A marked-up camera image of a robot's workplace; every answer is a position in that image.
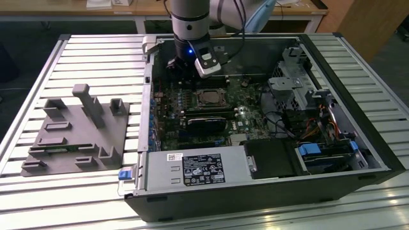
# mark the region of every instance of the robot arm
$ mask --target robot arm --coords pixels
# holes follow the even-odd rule
[[[241,18],[248,15],[245,32],[257,33],[268,22],[274,3],[276,0],[170,0],[176,59],[188,65],[194,63],[201,78],[221,70],[209,42],[210,20],[242,29]]]

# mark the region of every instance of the table leg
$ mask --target table leg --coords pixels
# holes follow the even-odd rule
[[[146,33],[145,17],[144,16],[134,17],[134,24],[138,34],[145,34]]]
[[[317,28],[320,26],[322,20],[322,15],[313,16],[312,20],[308,22],[308,25],[305,27],[305,33],[314,33],[317,31]]]

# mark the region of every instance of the aluminum extrusion table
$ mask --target aluminum extrusion table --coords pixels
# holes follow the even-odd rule
[[[310,34],[313,43],[386,143],[409,168],[409,109],[362,61],[344,38]],[[117,170],[21,177],[21,163],[34,141],[46,98],[72,97],[86,83],[101,103],[121,97],[130,103],[124,166],[137,162],[144,58],[142,35],[61,36],[0,145],[0,228],[9,229],[381,229],[409,224],[409,172],[337,201],[145,223],[122,201],[133,184]],[[320,73],[313,71],[325,88]]]

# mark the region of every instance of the power supply label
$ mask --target power supply label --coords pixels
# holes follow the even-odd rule
[[[220,154],[182,157],[185,186],[224,183]]]

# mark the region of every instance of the blue latch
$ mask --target blue latch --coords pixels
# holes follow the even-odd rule
[[[306,154],[321,154],[321,149],[317,144],[304,144],[298,147],[301,156]]]
[[[132,180],[132,169],[120,170],[117,178],[120,181]]]
[[[357,151],[360,148],[358,148],[358,145],[357,145],[357,143],[354,142],[354,141],[350,141],[350,147],[352,147],[352,150],[353,151]]]

